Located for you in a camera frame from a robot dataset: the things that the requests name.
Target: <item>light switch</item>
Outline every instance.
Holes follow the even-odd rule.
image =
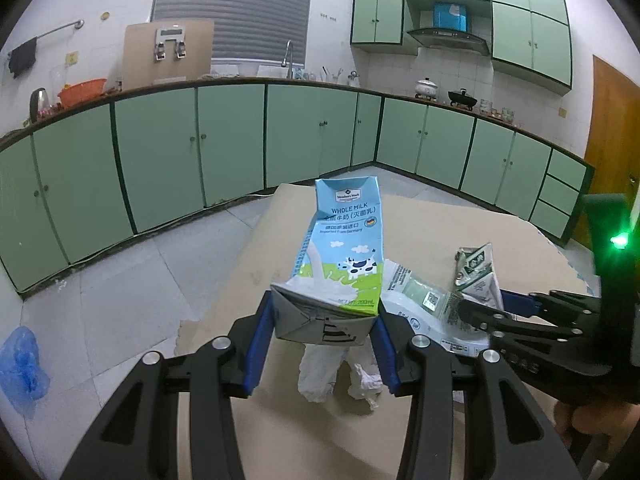
[[[65,56],[65,64],[67,66],[75,65],[78,62],[78,51],[69,52]]]

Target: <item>white pot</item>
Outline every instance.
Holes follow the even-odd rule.
[[[429,81],[429,78],[426,77],[415,84],[415,93],[426,97],[437,97],[438,85]]]

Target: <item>countertop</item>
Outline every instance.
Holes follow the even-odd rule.
[[[183,81],[183,82],[176,82],[176,83],[167,83],[167,84],[163,84],[163,85],[154,85],[154,86],[147,86],[147,87],[142,87],[142,88],[136,88],[133,90],[127,90],[127,91],[123,91],[123,92],[118,92],[118,93],[114,93],[114,94],[109,94],[109,95],[103,95],[100,96],[98,98],[92,99],[90,101],[85,101],[79,105],[76,105],[72,108],[66,108],[65,110],[61,111],[60,113],[47,118],[47,119],[43,119],[41,121],[39,121],[36,124],[32,124],[30,126],[27,126],[26,128],[23,128],[21,130],[13,130],[11,132],[9,132],[8,134],[6,134],[4,137],[0,137],[0,152],[2,150],[7,149],[9,146],[11,146],[12,144],[15,144],[16,142],[18,142],[19,140],[22,140],[23,138],[29,136],[30,134],[32,134],[33,132],[44,128],[45,126],[48,126],[49,124],[55,123],[56,121],[62,120],[66,117],[69,117],[71,115],[77,114],[79,112],[83,112],[85,110],[88,110],[89,108],[95,108],[104,104],[108,104],[111,102],[116,102],[116,101],[120,101],[122,99],[128,99],[128,98],[132,98],[132,97],[137,97],[139,95],[144,95],[144,94],[151,94],[151,93],[155,93],[155,92],[163,92],[163,91],[169,91],[169,90],[177,90],[177,89],[182,89],[182,88],[197,88],[197,87],[202,87],[202,86],[213,86],[213,85],[233,85],[233,84],[289,84],[289,85],[300,85],[300,86],[317,86],[317,87],[321,87],[321,88],[335,88],[335,89],[339,89],[339,90],[346,90],[346,91],[351,91],[351,92],[362,92],[362,93],[367,93],[367,94],[372,94],[372,95],[378,95],[380,97],[385,97],[385,98],[390,98],[390,99],[401,99],[404,101],[411,101],[411,102],[415,102],[415,103],[420,103],[420,104],[426,104],[429,106],[434,106],[437,108],[445,108],[447,110],[453,110],[455,112],[458,112],[460,114],[465,114],[465,115],[469,115],[472,117],[477,117],[479,119],[482,119],[484,121],[488,121],[490,123],[494,123],[494,124],[498,124],[500,126],[504,126],[505,128],[508,128],[510,130],[514,130],[516,132],[519,132],[523,135],[526,135],[527,137],[531,137],[532,139],[536,139],[539,142],[543,142],[544,144],[548,144],[550,146],[553,146],[556,150],[564,153],[567,156],[570,156],[571,158],[574,158],[575,160],[579,160],[581,162],[584,162],[584,160],[582,158],[580,158],[579,156],[575,155],[575,153],[569,152],[568,150],[562,148],[561,146],[558,146],[552,142],[550,142],[547,139],[544,139],[543,137],[537,136],[535,134],[532,134],[531,132],[528,132],[527,130],[523,130],[521,128],[517,128],[516,126],[512,126],[510,124],[507,124],[503,121],[500,121],[498,119],[494,119],[491,117],[487,117],[485,115],[481,115],[478,112],[475,111],[468,111],[468,110],[464,110],[462,108],[456,108],[450,105],[446,105],[446,104],[442,104],[442,103],[435,103],[435,102],[429,102],[426,101],[424,99],[416,99],[414,97],[407,97],[407,96],[399,96],[399,95],[393,95],[393,94],[387,94],[384,92],[377,92],[374,90],[368,90],[365,88],[357,88],[357,87],[352,87],[352,86],[345,86],[345,85],[340,85],[340,84],[334,84],[334,83],[325,83],[325,82],[320,82],[320,81],[306,81],[306,80],[300,80],[300,79],[282,79],[282,78],[267,78],[267,77],[233,77],[233,78],[219,78],[219,79],[199,79],[196,81]]]

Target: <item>tile floor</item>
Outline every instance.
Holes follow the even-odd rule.
[[[385,194],[478,207],[379,168]],[[199,319],[242,250],[270,198],[232,207],[156,235],[29,298],[21,323],[33,330],[51,377],[35,416],[24,420],[0,394],[0,414],[28,460],[59,478],[100,407],[149,349],[173,355],[182,319]],[[591,253],[572,243],[561,252],[598,292]]]

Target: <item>window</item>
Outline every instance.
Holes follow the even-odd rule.
[[[155,0],[152,20],[212,18],[212,58],[304,63],[309,0]]]

